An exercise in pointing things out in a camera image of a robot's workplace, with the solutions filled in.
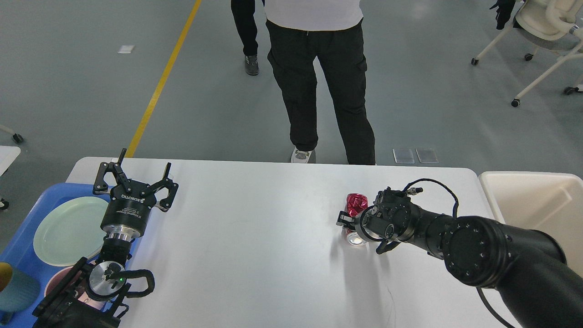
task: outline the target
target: red can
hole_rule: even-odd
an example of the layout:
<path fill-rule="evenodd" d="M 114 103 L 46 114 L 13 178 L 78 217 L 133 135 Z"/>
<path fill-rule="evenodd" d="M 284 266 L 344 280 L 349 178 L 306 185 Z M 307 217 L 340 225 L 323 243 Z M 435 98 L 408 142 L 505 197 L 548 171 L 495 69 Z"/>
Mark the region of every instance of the red can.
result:
<path fill-rule="evenodd" d="M 355 217 L 367 207 L 368 199 L 364 195 L 348 194 L 346 197 L 346 212 L 348 212 L 351 217 Z M 353 246 L 362 246 L 366 244 L 366 240 L 362 239 L 356 231 L 346 228 L 342 229 L 342 236 Z"/>

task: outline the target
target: cable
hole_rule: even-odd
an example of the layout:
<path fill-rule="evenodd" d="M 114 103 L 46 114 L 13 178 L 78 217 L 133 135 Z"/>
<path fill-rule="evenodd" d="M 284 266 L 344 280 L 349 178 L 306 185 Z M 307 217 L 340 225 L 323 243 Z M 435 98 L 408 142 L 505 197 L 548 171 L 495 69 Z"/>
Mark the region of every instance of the cable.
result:
<path fill-rule="evenodd" d="M 412 185 L 416 184 L 417 182 L 421 182 L 421 181 L 429 181 L 429 182 L 437 183 L 441 187 L 445 188 L 447 190 L 447 192 L 449 192 L 450 195 L 452 195 L 452 197 L 455 200 L 454 208 L 452 210 L 452 216 L 454 218 L 457 218 L 458 217 L 458 207 L 459 207 L 458 197 L 454 194 L 453 191 L 451 191 L 451 189 L 449 189 L 446 185 L 444 185 L 443 183 L 441 183 L 437 180 L 433 180 L 433 179 L 429 179 L 429 178 L 422 178 L 422 179 L 415 180 L 413 182 L 410 182 L 407 186 L 405 186 L 405 188 L 403 188 L 403 192 L 407 192 L 407 189 L 409 189 Z"/>
<path fill-rule="evenodd" d="M 446 185 L 444 185 L 443 183 L 441 183 L 441 182 L 439 182 L 437 180 L 433 180 L 433 179 L 429 179 L 429 178 L 422 178 L 422 179 L 415 180 L 413 182 L 410 182 L 407 186 L 405 186 L 405 188 L 403 188 L 403 192 L 406 192 L 407 189 L 411 188 L 412 185 L 416 184 L 417 182 L 421 182 L 421 181 L 428 181 L 428 182 L 437 183 L 441 187 L 445 188 L 447 190 L 447 192 L 449 192 L 449 194 L 455 200 L 454 207 L 452 209 L 452 214 L 453 214 L 452 216 L 454 218 L 457 218 L 458 217 L 458 207 L 459 207 L 459 200 L 458 200 L 457 196 L 454 194 L 453 191 L 451 191 L 451 189 L 449 189 Z M 484 292 L 482 291 L 481 288 L 476 287 L 476 290 L 477 290 L 478 295 L 480 295 L 480 299 L 482 300 L 482 303 L 484 303 L 484 306 L 486 307 L 486 309 L 488 309 L 488 311 L 490 311 L 490 313 L 494 316 L 494 318 L 498 319 L 498 321 L 501 324 L 503 324 L 505 327 L 515 328 L 513 325 L 509 324 L 506 320 L 504 320 L 504 318 L 502 318 L 496 312 L 496 310 L 494 310 L 494 308 L 492 308 L 492 306 L 490 305 L 490 303 L 488 303 L 488 300 L 486 299 L 486 296 L 484 296 Z"/>
<path fill-rule="evenodd" d="M 490 313 L 492 313 L 492 315 L 494 316 L 494 318 L 498 319 L 498 321 L 500 321 L 501 324 L 503 324 L 504 326 L 506 326 L 508 328 L 515 328 L 513 325 L 509 324 L 506 320 L 504 320 L 504 318 L 502 318 L 496 312 L 496 310 L 494 310 L 492 308 L 492 306 L 490 305 L 490 303 L 488 303 L 488 300 L 486 299 L 486 296 L 484 296 L 484 292 L 482 291 L 481 288 L 476 287 L 476 290 L 477 290 L 478 295 L 480 295 L 480 299 L 482 300 L 482 303 L 484 303 L 484 305 L 486 306 L 486 309 L 488 309 L 488 311 L 490 311 Z"/>
<path fill-rule="evenodd" d="M 120 304 L 120 306 L 125 307 L 125 310 L 123 312 L 121 312 L 119 315 L 116 316 L 117 319 L 121 319 L 121 317 L 123 317 L 124 314 L 128 313 L 128 311 L 129 311 L 129 305 L 126 305 L 126 304 L 123 304 L 122 303 L 122 304 Z"/>

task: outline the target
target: gray floor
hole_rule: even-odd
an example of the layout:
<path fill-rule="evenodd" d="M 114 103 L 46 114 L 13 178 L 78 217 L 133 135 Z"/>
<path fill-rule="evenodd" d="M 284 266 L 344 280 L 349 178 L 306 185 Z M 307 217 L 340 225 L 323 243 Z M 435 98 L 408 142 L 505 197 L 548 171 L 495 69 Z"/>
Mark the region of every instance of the gray floor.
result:
<path fill-rule="evenodd" d="M 0 250 L 39 195 L 85 156 L 127 147 L 194 0 L 0 2 L 0 124 L 22 134 L 22 153 L 0 178 Z M 561 91 L 583 72 L 568 62 L 514 96 L 555 56 L 511 33 L 473 67 L 498 31 L 482 1 L 373 1 L 361 7 L 368 61 L 367 112 L 377 162 L 393 148 L 433 148 L 438 164 L 583 176 L 583 95 Z M 266 60 L 257 3 L 259 76 L 243 71 L 228 1 L 203 0 L 135 157 L 286 162 L 293 146 Z M 130 55 L 117 54 L 135 44 Z M 332 101 L 316 62 L 318 163 L 346 163 Z M 1 145 L 13 145 L 0 134 Z M 380 181 L 380 186 L 390 182 Z"/>

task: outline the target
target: white chair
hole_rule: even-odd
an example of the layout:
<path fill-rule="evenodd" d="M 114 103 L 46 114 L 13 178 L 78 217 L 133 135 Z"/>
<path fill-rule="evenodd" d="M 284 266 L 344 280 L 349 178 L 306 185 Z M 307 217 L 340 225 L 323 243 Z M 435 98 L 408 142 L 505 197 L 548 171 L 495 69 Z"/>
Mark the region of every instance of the white chair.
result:
<path fill-rule="evenodd" d="M 14 132 L 14 130 L 9 127 L 0 124 L 0 130 L 10 134 L 12 136 L 12 140 L 14 140 L 14 142 L 17 144 L 24 141 L 24 138 L 20 134 Z"/>
<path fill-rule="evenodd" d="M 533 53 L 526 54 L 524 59 L 530 61 L 539 48 L 550 50 L 559 58 L 554 65 L 514 97 L 511 103 L 513 107 L 518 107 L 522 96 L 564 62 L 583 58 L 583 50 L 581 50 L 583 47 L 583 28 L 579 29 L 575 24 L 575 16 L 581 6 L 583 6 L 583 0 L 526 0 L 518 10 L 514 20 L 523 29 L 517 30 L 525 39 L 535 45 Z M 472 58 L 472 65 L 477 65 L 480 59 L 510 32 L 513 25 L 508 22 L 504 30 L 480 54 Z"/>

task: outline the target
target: table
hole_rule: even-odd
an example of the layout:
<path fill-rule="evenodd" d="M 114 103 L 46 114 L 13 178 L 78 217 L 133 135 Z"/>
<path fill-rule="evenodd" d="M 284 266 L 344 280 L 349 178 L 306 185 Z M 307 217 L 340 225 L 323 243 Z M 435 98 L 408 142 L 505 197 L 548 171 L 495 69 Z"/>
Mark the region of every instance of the table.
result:
<path fill-rule="evenodd" d="M 0 176 L 6 172 L 10 164 L 20 154 L 20 148 L 15 146 L 0 146 Z M 8 208 L 8 202 L 0 197 L 0 210 Z"/>
<path fill-rule="evenodd" d="M 99 163 L 110 160 L 81 159 L 67 182 L 92 184 Z M 347 194 L 372 203 L 386 186 L 402 189 L 421 177 L 453 190 L 460 216 L 491 218 L 469 169 L 133 158 L 122 168 L 154 183 L 168 161 L 177 196 L 167 213 L 152 210 L 131 264 L 151 270 L 156 289 L 127 300 L 120 327 L 502 326 L 441 260 L 407 244 L 379 256 L 376 245 L 348 245 L 335 225 Z M 451 213 L 445 190 L 419 186 L 414 203 Z M 519 326 L 499 294 L 485 292 Z"/>

